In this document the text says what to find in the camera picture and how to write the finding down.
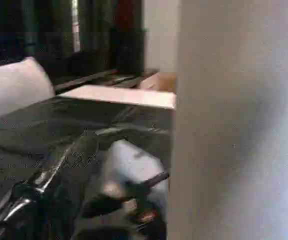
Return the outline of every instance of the black object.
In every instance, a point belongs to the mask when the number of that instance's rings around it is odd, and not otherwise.
[[[135,209],[128,211],[126,216],[134,230],[148,240],[166,240],[166,222],[160,208],[148,200],[148,195],[152,187],[168,178],[169,173],[163,172],[139,184],[127,182],[125,196],[117,199],[100,194],[85,205],[82,217],[106,215],[122,208],[123,203],[132,201],[136,205]]]
[[[96,230],[83,230],[74,240],[130,240],[129,232],[124,228],[102,227]]]
[[[33,173],[38,172],[43,159],[48,159],[49,149],[59,151],[65,149],[76,141],[85,129],[97,131],[112,125],[130,127],[134,130],[123,130],[122,136],[129,138],[145,151],[161,158],[163,164],[168,168],[170,134],[159,134],[153,130],[146,132],[145,129],[159,128],[169,131],[172,113],[173,111],[169,109],[55,97],[0,117],[0,199],[16,183],[31,179]],[[98,171],[96,176],[93,175],[94,179],[97,179],[99,169],[94,168],[93,170]],[[74,174],[81,176],[90,174],[88,168],[78,166],[76,166],[76,172],[65,172],[72,176]],[[62,183],[64,186],[74,186],[73,183]],[[29,226],[31,230],[36,222],[34,211],[41,212],[34,206],[29,204],[23,212],[31,214],[31,217],[26,216],[25,223],[27,224],[23,225]],[[80,207],[81,205],[76,204],[75,209]],[[64,213],[65,211],[59,209],[57,212]],[[45,219],[48,220],[50,217],[50,215],[39,216],[45,217],[43,221],[39,221],[45,224]],[[16,234],[20,233],[29,235],[33,231],[22,229]],[[23,236],[18,239],[29,238],[30,236]]]
[[[70,239],[85,188],[99,167],[97,150],[96,136],[85,131],[68,147],[52,151],[31,178],[16,184],[0,203],[0,239]]]
[[[119,73],[141,75],[144,71],[145,31],[141,29],[110,31],[110,64]]]

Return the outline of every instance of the blurry object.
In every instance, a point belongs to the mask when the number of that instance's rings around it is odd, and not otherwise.
[[[176,93],[176,73],[158,72],[139,84],[140,89]]]
[[[64,91],[79,87],[79,86],[81,86],[87,82],[94,81],[97,78],[103,78],[104,76],[107,76],[109,74],[113,74],[114,72],[116,72],[116,70],[112,69],[112,70],[108,70],[108,71],[98,72],[98,73],[92,74],[90,76],[85,76],[85,77],[75,79],[72,81],[68,81],[66,83],[56,85],[55,91],[57,93],[64,92]]]
[[[103,184],[117,182],[123,185],[126,182],[141,183],[159,175],[164,171],[159,159],[143,151],[125,140],[119,140],[111,145],[107,160],[103,167]],[[149,198],[161,207],[166,215],[168,181],[152,183]]]
[[[0,116],[53,96],[47,74],[33,57],[0,66]]]
[[[166,221],[162,210],[151,202],[148,196],[155,185],[161,184],[168,178],[169,173],[162,172],[140,183],[127,181],[124,184],[125,195],[123,197],[112,198],[101,194],[85,205],[83,217],[94,218],[109,214],[108,210],[113,212],[119,205],[119,208],[123,208],[135,232],[147,237],[148,240],[165,240]]]
[[[86,186],[99,167],[97,150],[95,134],[85,131],[16,184],[0,202],[0,240],[69,240]]]

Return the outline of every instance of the white object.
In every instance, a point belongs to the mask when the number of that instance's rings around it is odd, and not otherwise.
[[[176,100],[176,95],[172,92],[155,92],[141,89],[125,89],[92,85],[81,86],[65,92],[60,96],[165,109],[174,109]]]
[[[163,172],[160,160],[126,140],[112,144],[108,151],[107,160],[103,167],[103,182],[116,181],[123,184],[126,181],[141,183]],[[153,187],[149,196],[166,214],[168,180]]]
[[[34,58],[0,66],[0,116],[54,95],[48,76]]]

